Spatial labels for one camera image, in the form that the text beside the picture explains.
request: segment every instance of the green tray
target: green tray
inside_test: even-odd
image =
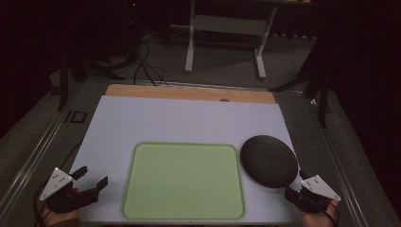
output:
[[[236,219],[244,214],[236,149],[231,145],[136,146],[123,199],[128,219]]]

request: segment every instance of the black circular cushion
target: black circular cushion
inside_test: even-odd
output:
[[[240,160],[247,174],[266,187],[286,187],[298,174],[298,162],[292,150],[268,135],[247,140],[240,151]]]

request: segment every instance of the white desk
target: white desk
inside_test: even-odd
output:
[[[88,166],[85,181],[76,182],[80,190],[93,187],[105,176],[109,176],[109,185],[101,191],[99,202],[80,210],[81,220],[170,224],[297,222],[298,211],[284,199],[284,189],[260,186],[242,168],[245,215],[240,219],[155,221],[123,219],[121,215],[132,151],[138,143],[231,144],[240,150],[248,138],[258,134],[279,138],[292,148],[277,104],[103,96],[71,170]]]

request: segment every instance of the wire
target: wire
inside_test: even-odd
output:
[[[337,213],[337,220],[334,220],[333,217],[331,217],[329,214],[327,214],[327,212],[323,211],[323,214],[327,216],[327,218],[329,218],[331,220],[331,222],[333,223],[333,227],[339,227],[339,221],[340,221],[340,212],[337,209],[337,207],[335,205],[333,205],[331,202],[329,202],[330,205],[332,205],[334,207],[334,209],[336,210]]]
[[[71,155],[74,153],[74,151],[79,148],[79,146],[82,145],[82,140],[77,143],[73,149],[71,149],[71,151],[68,153],[67,157],[64,159],[64,161],[62,162],[60,169],[63,169],[65,166],[65,163],[68,161],[68,159],[71,157]]]
[[[329,202],[329,204],[334,207],[334,210],[336,210],[336,214],[337,214],[337,221],[336,222],[337,222],[337,225],[339,225],[339,221],[340,221],[339,209],[337,209],[337,207],[335,205],[333,205],[333,203]]]
[[[134,73],[134,75],[133,75],[133,84],[134,84],[134,85],[136,84],[136,78],[137,78],[137,76],[138,76],[139,69],[143,68],[143,69],[144,69],[144,72],[145,72],[145,75],[147,76],[147,78],[151,81],[151,83],[152,83],[154,86],[158,86],[158,85],[160,85],[162,82],[163,82],[165,85],[169,86],[168,83],[166,82],[166,80],[164,79],[164,77],[165,77],[165,75],[166,75],[166,70],[165,70],[164,68],[161,68],[161,67],[153,67],[153,66],[151,66],[149,63],[147,63],[147,62],[146,62],[146,59],[147,59],[147,57],[148,57],[148,55],[149,55],[150,47],[149,47],[146,43],[144,43],[144,42],[141,42],[140,44],[144,45],[144,46],[147,48],[147,52],[146,52],[146,54],[145,54],[145,57],[142,57],[142,56],[140,56],[140,55],[138,54],[139,65],[138,65],[138,67],[136,68],[135,73]],[[150,76],[150,73],[148,72],[147,67],[150,68],[150,70],[153,72],[154,75],[156,75],[157,78],[159,78],[160,81],[159,81],[157,84],[154,82],[153,78]],[[159,74],[156,72],[155,69],[162,70],[162,73],[163,73],[163,74],[162,74],[162,75],[159,75]]]

